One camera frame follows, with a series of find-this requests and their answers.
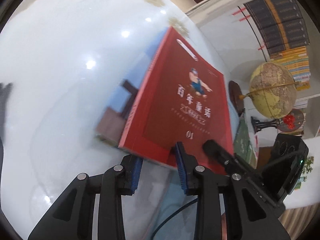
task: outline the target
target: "red book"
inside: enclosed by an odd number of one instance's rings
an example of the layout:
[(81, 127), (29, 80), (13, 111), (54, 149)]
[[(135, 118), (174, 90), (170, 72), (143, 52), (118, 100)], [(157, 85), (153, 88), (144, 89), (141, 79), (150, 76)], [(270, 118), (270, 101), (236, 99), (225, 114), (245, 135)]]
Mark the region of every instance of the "red book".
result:
[(216, 140), (233, 154), (223, 75), (169, 28), (147, 70), (119, 147), (170, 166), (170, 149), (182, 141), (200, 165), (224, 173), (202, 144)]

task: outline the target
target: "metal screw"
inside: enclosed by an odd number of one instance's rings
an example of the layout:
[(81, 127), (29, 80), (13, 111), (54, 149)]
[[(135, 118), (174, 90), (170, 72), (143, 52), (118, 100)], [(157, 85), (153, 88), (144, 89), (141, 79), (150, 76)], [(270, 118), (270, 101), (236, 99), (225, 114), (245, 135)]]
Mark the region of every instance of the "metal screw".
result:
[(122, 165), (116, 165), (116, 166), (113, 167), (113, 169), (115, 171), (122, 171), (123, 167), (122, 167)]
[(237, 174), (237, 173), (234, 173), (234, 174), (232, 174), (232, 178), (233, 178), (234, 180), (241, 180), (241, 175), (240, 175), (240, 174)]
[(203, 172), (204, 166), (201, 166), (201, 165), (196, 166), (196, 171)]
[(85, 179), (87, 177), (87, 174), (85, 174), (85, 173), (80, 173), (78, 176), (77, 176), (77, 178), (79, 179), (79, 180), (83, 180), (83, 179)]

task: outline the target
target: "red tape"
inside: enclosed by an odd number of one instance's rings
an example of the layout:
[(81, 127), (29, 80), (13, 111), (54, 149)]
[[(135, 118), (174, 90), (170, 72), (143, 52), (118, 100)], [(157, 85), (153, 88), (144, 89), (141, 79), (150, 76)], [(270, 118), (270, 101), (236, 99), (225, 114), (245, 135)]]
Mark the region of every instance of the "red tape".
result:
[(244, 18), (241, 18), (241, 19), (239, 20), (239, 22), (242, 22), (242, 21), (248, 19), (249, 17), (251, 17), (251, 15), (248, 15), (248, 16), (246, 16), (246, 17), (244, 17)]
[(235, 13), (233, 13), (232, 15), (233, 15), (233, 16), (235, 16), (236, 14), (241, 13), (241, 12), (243, 12), (244, 10), (246, 10), (246, 8), (245, 8), (245, 7), (241, 8), (241, 9), (240, 9), (240, 10), (238, 10), (238, 11), (236, 11), (236, 12), (235, 12)]
[(262, 50), (265, 47), (265, 45), (262, 45), (258, 50)]

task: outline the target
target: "glossy table surface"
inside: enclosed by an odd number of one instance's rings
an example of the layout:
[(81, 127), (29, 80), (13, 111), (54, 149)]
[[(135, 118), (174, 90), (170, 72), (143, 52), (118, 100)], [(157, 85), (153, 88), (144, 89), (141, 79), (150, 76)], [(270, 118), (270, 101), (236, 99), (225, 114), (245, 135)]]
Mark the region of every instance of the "glossy table surface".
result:
[[(169, 0), (35, 0), (6, 24), (0, 82), (13, 87), (1, 208), (23, 239), (79, 173), (120, 163), (124, 153), (96, 140), (94, 129), (123, 76), (170, 25), (228, 81), (214, 48)], [(123, 197), (127, 239), (144, 238), (169, 174), (144, 162), (136, 194)]]

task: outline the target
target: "cartoon character illustration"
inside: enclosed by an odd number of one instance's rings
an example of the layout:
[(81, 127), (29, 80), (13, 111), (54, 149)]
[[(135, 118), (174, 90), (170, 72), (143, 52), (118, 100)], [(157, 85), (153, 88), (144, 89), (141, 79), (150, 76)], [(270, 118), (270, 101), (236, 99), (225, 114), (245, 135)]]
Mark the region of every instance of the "cartoon character illustration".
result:
[(202, 96), (203, 98), (207, 98), (207, 95), (204, 93), (204, 87), (208, 92), (211, 92), (212, 89), (208, 87), (207, 84), (203, 83), (201, 79), (198, 77), (198, 72), (194, 68), (189, 72), (189, 78), (191, 80), (191, 87), (196, 91), (197, 96)]

